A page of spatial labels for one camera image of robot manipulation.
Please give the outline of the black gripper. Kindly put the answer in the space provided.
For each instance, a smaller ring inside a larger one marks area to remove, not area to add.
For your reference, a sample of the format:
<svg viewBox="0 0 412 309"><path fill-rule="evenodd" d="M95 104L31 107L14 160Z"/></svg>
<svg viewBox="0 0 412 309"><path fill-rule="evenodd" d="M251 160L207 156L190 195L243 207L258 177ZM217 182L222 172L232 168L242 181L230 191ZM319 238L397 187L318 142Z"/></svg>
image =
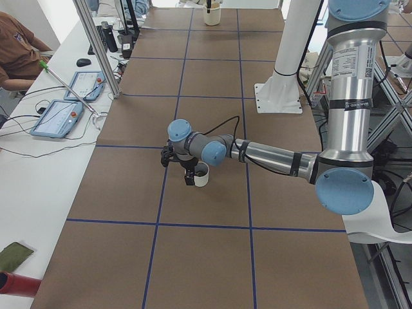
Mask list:
<svg viewBox="0 0 412 309"><path fill-rule="evenodd" d="M183 168L186 168L184 180L186 185L195 185L195 166L198 164L198 159L189 154L175 153L174 158Z"/></svg>

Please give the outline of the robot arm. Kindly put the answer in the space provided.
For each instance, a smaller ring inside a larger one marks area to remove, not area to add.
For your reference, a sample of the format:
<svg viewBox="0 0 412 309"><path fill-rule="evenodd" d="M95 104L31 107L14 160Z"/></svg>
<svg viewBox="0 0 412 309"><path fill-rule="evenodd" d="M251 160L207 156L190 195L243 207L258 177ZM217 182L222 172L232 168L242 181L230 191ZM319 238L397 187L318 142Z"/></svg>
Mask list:
<svg viewBox="0 0 412 309"><path fill-rule="evenodd" d="M367 151L373 72L377 43L386 35L391 1L328 1L328 34L332 47L332 79L328 110L328 142L320 154L303 154L236 139L207 136L184 119L168 128L161 163L178 162L186 185L194 185L199 160L218 166L225 158L252 163L283 176L315 185L325 208L352 215L367 209L374 196L373 157ZM271 77L255 84L258 113L302 113L297 78L323 1L291 1Z"/></svg>

